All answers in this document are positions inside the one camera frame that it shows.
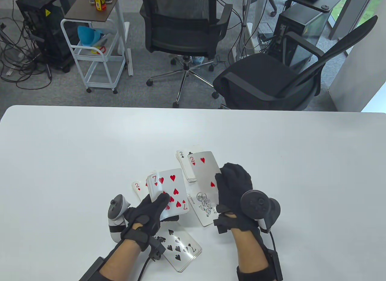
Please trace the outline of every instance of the phone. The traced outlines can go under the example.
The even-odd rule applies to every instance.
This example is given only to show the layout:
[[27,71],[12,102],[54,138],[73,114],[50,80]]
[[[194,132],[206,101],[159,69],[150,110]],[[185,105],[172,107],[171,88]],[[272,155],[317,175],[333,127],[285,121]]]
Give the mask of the phone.
[[[111,3],[113,3],[113,0],[105,0],[105,1],[107,5],[110,5]],[[90,0],[90,4],[95,5],[95,0]]]

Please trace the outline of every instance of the computer tower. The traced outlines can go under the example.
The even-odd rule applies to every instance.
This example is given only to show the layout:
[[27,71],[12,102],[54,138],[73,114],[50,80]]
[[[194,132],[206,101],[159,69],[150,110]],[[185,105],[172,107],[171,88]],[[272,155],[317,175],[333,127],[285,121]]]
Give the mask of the computer tower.
[[[69,71],[73,57],[60,27],[60,22],[76,0],[17,0],[24,25],[43,55],[43,60],[55,69]],[[78,23],[67,23],[70,42],[76,45]]]
[[[316,45],[323,32],[330,13],[323,13],[304,5],[294,4],[279,15],[272,44],[267,54],[283,61],[283,35],[293,31],[311,44]],[[296,42],[287,40],[285,64],[297,73],[301,72],[312,54]]]

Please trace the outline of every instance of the black glove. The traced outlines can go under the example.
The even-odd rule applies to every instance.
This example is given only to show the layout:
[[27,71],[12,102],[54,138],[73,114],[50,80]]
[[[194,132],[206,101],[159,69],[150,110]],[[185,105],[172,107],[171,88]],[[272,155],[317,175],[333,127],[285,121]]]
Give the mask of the black glove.
[[236,216],[244,215],[240,200],[243,194],[252,190],[251,176],[238,164],[226,163],[216,174],[218,203],[226,206]]
[[[141,223],[143,226],[140,227],[140,230],[149,236],[154,236],[160,229],[160,215],[169,201],[170,195],[167,193],[161,193],[154,202],[151,202],[148,194],[136,208],[128,208],[124,212],[124,217],[128,222],[127,228],[130,229],[135,223]],[[164,221],[170,220],[177,221],[178,216]]]

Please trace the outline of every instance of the playing card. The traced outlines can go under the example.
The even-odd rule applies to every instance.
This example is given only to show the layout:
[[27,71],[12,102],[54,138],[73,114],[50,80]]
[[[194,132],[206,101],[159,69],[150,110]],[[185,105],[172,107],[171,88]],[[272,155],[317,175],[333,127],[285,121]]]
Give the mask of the playing card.
[[180,168],[156,172],[147,178],[147,182],[152,201],[161,193],[170,195],[170,201],[161,213],[161,220],[189,212],[188,197]]
[[163,222],[156,237],[162,237],[165,247],[163,256],[177,270],[182,272],[201,253],[200,245],[178,222]]
[[185,174],[186,179],[191,183],[196,181],[193,170],[190,167],[190,155],[193,153],[201,152],[203,149],[199,145],[194,145],[191,148],[184,148],[176,152],[176,157],[181,164],[182,171]]
[[131,183],[131,187],[139,197],[139,200],[142,201],[149,194],[149,190],[147,188],[147,184],[143,181],[136,180]]
[[210,151],[191,154],[190,165],[196,182],[187,185],[189,202],[205,227],[218,218],[218,189],[215,175],[221,173]]

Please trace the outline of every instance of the yellow bottle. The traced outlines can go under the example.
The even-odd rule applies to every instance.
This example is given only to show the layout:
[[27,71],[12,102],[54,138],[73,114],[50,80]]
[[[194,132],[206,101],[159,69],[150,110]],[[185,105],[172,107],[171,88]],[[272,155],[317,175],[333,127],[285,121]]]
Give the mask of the yellow bottle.
[[99,11],[103,11],[106,9],[106,1],[105,0],[95,0],[95,7]]

